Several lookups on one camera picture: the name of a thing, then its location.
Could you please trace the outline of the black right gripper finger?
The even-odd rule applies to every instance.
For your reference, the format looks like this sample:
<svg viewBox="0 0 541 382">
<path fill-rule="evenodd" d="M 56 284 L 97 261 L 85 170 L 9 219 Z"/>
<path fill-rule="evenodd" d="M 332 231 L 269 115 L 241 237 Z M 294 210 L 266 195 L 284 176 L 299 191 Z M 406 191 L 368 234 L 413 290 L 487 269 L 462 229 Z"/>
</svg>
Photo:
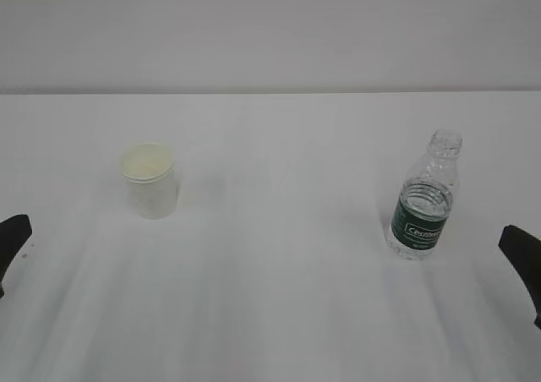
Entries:
<svg viewBox="0 0 541 382">
<path fill-rule="evenodd" d="M 540 329 L 540 240 L 513 225 L 505 226 L 498 243 L 500 251 L 520 276 L 536 311 Z"/>
</svg>

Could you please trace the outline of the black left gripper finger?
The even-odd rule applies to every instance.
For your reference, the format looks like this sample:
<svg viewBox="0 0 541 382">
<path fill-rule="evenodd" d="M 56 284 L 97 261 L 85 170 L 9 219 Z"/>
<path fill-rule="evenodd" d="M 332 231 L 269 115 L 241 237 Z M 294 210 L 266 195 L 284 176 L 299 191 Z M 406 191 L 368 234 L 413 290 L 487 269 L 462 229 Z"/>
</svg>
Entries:
<svg viewBox="0 0 541 382">
<path fill-rule="evenodd" d="M 0 223 L 0 297 L 5 294 L 3 278 L 17 253 L 32 235 L 32 226 L 28 215 L 19 214 Z"/>
</svg>

